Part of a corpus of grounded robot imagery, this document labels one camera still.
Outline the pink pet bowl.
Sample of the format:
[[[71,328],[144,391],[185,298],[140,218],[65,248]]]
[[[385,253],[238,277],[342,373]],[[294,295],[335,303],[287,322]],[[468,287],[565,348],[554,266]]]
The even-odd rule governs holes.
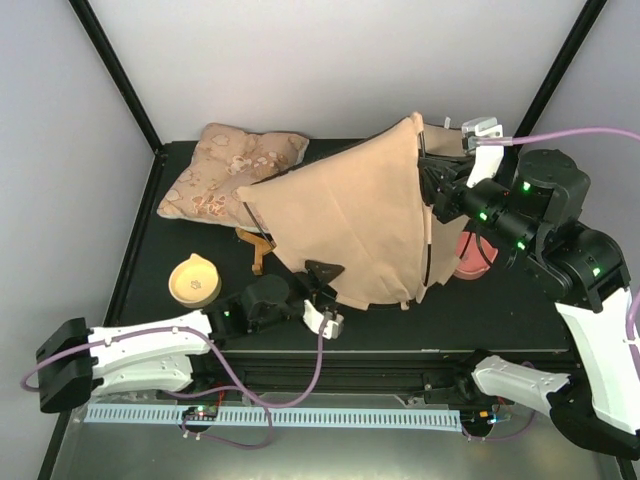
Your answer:
[[[460,235],[455,253],[459,258],[453,273],[455,278],[465,281],[477,280],[489,271],[497,259],[499,250],[482,236],[480,245],[482,249],[478,248],[474,233],[464,231]]]

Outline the floral beige cushion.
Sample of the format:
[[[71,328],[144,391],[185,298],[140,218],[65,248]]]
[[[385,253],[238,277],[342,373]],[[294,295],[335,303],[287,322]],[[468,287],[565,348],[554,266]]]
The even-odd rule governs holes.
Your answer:
[[[258,231],[237,189],[301,163],[310,140],[292,132],[256,134],[218,123],[207,124],[191,162],[157,207],[170,220]]]

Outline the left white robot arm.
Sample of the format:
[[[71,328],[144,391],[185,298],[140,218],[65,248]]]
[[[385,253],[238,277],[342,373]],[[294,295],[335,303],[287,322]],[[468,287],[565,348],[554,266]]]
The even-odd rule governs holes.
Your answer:
[[[94,396],[130,391],[205,398],[215,376],[196,359],[214,345],[291,321],[322,339],[337,338],[343,316],[334,308],[316,307],[315,297],[343,271],[340,265],[308,260],[294,282],[264,275],[223,298],[217,267],[192,254],[168,281],[170,294],[188,313],[129,327],[90,328],[82,318],[70,319],[36,352],[37,386],[27,379],[21,386],[38,394],[39,408],[47,414],[69,411]]]

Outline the wooden bowl stand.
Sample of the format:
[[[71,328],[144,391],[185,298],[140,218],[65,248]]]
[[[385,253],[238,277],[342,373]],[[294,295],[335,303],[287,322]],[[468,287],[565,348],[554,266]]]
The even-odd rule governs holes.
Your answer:
[[[252,273],[255,276],[261,276],[264,274],[264,257],[270,254],[274,247],[263,237],[257,236],[254,233],[246,231],[241,228],[235,229],[236,236],[241,240],[253,246],[253,264]]]

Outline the yellow pet bowl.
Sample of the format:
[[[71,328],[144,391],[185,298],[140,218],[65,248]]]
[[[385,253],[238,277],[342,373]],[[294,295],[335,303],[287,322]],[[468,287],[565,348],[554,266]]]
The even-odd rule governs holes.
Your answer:
[[[186,308],[198,309],[212,303],[220,294],[222,280],[211,261],[192,253],[171,272],[168,289]]]

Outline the beige fabric pet tent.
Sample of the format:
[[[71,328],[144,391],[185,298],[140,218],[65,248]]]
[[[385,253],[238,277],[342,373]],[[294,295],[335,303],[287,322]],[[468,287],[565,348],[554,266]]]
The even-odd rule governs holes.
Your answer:
[[[426,125],[420,114],[328,158],[241,187],[238,196],[272,235],[278,259],[292,272],[306,260],[342,265],[329,285],[339,303],[370,305],[421,301],[454,273],[460,217],[442,224],[432,215],[432,266],[426,263],[424,205],[417,166],[418,135],[435,155],[462,155],[459,131]]]

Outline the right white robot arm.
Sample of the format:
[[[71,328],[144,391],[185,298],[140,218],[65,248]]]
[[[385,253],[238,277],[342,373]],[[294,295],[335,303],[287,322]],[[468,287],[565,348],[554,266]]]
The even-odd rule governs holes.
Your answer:
[[[447,223],[465,216],[491,231],[553,301],[581,370],[550,373],[477,351],[454,379],[457,396],[502,397],[548,416],[574,445],[624,460],[639,457],[639,346],[630,274],[609,235],[579,217],[589,176],[558,150],[518,160],[510,185],[480,172],[478,158],[418,160],[425,204]]]

